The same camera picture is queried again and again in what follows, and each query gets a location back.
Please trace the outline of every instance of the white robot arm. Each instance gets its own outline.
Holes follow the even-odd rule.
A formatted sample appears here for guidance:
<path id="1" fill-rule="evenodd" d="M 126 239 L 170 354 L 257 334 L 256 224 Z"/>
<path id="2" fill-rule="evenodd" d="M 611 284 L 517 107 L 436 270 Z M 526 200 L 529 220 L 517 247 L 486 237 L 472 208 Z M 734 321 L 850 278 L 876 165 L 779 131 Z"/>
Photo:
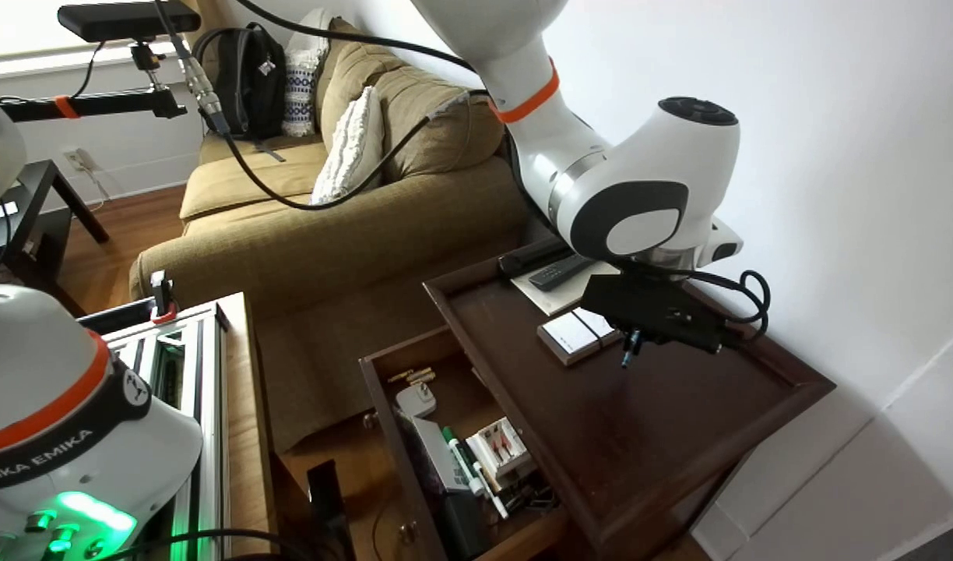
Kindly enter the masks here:
<path id="1" fill-rule="evenodd" d="M 569 111 L 542 29 L 564 0 L 413 0 L 490 86 L 521 153 L 521 176 L 569 250 L 614 263 L 697 269 L 738 253 L 713 220 L 738 153 L 730 110 L 668 95 L 621 146 Z"/>

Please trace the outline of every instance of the orange ring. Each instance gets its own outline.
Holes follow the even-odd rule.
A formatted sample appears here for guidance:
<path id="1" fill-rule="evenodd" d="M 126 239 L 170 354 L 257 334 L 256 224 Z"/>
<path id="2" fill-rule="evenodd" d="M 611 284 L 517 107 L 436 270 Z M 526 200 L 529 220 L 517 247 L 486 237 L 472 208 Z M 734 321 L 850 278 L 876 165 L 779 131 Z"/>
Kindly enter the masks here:
<path id="1" fill-rule="evenodd" d="M 89 335 L 92 335 L 97 354 L 85 368 L 85 374 L 63 395 L 48 401 L 43 407 L 38 407 L 29 416 L 2 428 L 0 430 L 0 450 L 50 430 L 52 422 L 68 416 L 85 399 L 89 399 L 102 386 L 107 364 L 109 364 L 109 347 L 97 334 L 89 334 Z"/>
<path id="2" fill-rule="evenodd" d="M 57 95 L 57 100 L 52 100 L 52 110 L 60 110 L 60 111 L 63 111 L 63 117 L 79 117 L 79 111 L 74 111 L 74 107 L 72 107 L 72 100 L 68 100 L 68 95 Z"/>
<path id="3" fill-rule="evenodd" d="M 545 107 L 558 91 L 560 91 L 560 74 L 558 74 L 558 65 L 552 65 L 548 82 L 529 100 L 522 100 L 521 107 L 505 110 L 505 111 L 495 110 L 495 115 L 497 115 L 500 124 L 513 124 L 513 121 L 533 115 L 539 107 Z"/>

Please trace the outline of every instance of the couch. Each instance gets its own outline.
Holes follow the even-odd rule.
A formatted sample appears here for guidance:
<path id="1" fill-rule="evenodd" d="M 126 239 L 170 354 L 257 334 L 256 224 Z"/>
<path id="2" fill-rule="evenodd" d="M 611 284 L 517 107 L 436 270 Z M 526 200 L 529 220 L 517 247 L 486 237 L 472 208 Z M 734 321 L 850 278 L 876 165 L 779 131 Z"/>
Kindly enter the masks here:
<path id="1" fill-rule="evenodd" d="M 465 91 L 387 45 L 332 39 L 315 82 L 320 138 L 244 146 L 277 192 L 305 201 L 332 128 L 377 86 L 387 146 Z M 277 450 L 367 412 L 358 359 L 438 323 L 421 279 L 521 242 L 526 201 L 505 153 L 505 128 L 478 100 L 450 107 L 382 165 L 382 183 L 323 212 L 257 192 L 208 138 L 193 168 L 183 233 L 131 263 L 131 294 L 167 270 L 179 306 L 246 294 Z"/>

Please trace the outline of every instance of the dark wood cabinet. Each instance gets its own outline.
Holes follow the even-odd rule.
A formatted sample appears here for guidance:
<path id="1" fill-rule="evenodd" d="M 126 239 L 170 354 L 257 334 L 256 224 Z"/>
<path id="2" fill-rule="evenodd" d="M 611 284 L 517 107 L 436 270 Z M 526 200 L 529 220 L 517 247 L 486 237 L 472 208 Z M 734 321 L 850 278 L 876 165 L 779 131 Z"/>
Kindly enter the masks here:
<path id="1" fill-rule="evenodd" d="M 631 368 L 621 364 L 614 347 L 564 368 L 537 335 L 545 313 L 497 278 L 495 262 L 423 286 L 447 329 L 363 359 L 402 479 L 410 483 L 413 473 L 404 473 L 410 457 L 396 440 L 382 381 L 433 361 L 436 370 L 450 370 L 450 381 L 436 381 L 450 386 L 444 399 L 433 386 L 438 415 L 470 430 L 497 415 L 511 416 L 554 485 L 560 509 L 517 519 L 500 538 L 533 538 L 529 550 L 554 538 L 558 554 L 575 543 L 595 557 L 654 554 L 694 519 L 760 440 L 831 390 L 771 338 L 720 354 L 677 343 L 643 347 Z M 426 494 L 407 494 L 421 536 L 438 557 L 444 549 Z"/>

